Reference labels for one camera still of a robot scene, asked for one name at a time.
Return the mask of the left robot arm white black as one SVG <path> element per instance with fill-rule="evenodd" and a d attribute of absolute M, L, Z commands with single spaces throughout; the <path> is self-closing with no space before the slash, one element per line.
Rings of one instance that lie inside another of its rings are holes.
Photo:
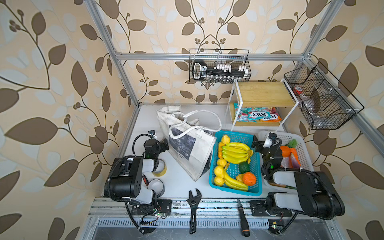
<path fill-rule="evenodd" d="M 144 226 L 166 217 L 165 208 L 158 203 L 165 184 L 158 177 L 167 170 L 159 156 L 169 149 L 168 140 L 159 141 L 154 131 L 138 135 L 132 154 L 114 160 L 104 186 L 105 197 L 124 203 L 131 222 L 143 235 L 149 233 Z"/>

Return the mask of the white canvas tote bag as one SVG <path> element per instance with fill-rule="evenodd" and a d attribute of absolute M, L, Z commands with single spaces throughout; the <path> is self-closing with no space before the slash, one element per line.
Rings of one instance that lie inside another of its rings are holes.
<path fill-rule="evenodd" d="M 217 141 L 215 133 L 222 129 L 222 121 L 215 112 L 194 110 L 181 111 L 181 106 L 166 106 L 156 112 L 160 128 L 170 144 L 170 154 L 186 171 L 193 181 L 197 181 L 208 169 Z M 196 114 L 205 114 L 217 121 L 215 128 L 200 124 L 200 119 L 191 119 Z"/>

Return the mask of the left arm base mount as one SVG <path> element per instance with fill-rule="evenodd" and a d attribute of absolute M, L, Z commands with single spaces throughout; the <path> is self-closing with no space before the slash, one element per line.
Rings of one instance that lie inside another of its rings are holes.
<path fill-rule="evenodd" d="M 172 200 L 160 199 L 152 204 L 139 205 L 132 207 L 132 215 L 139 226 L 142 234 L 149 234 L 160 226 L 162 220 L 165 220 L 172 210 Z"/>

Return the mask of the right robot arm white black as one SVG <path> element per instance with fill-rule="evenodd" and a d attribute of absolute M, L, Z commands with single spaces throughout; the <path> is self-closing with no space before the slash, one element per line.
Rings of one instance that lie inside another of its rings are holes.
<path fill-rule="evenodd" d="M 314 171 L 299 136 L 263 131 L 253 137 L 251 149 L 261 155 L 263 181 L 275 188 L 264 202 L 251 202 L 254 216 L 302 214 L 331 220 L 345 214 L 333 181 Z"/>

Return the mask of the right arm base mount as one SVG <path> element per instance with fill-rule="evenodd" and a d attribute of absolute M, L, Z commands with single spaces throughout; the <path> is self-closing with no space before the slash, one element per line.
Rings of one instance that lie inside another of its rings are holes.
<path fill-rule="evenodd" d="M 291 210 L 278 207 L 270 199 L 250 201 L 250 209 L 253 217 L 267 218 L 273 235 L 282 235 L 296 218 Z"/>

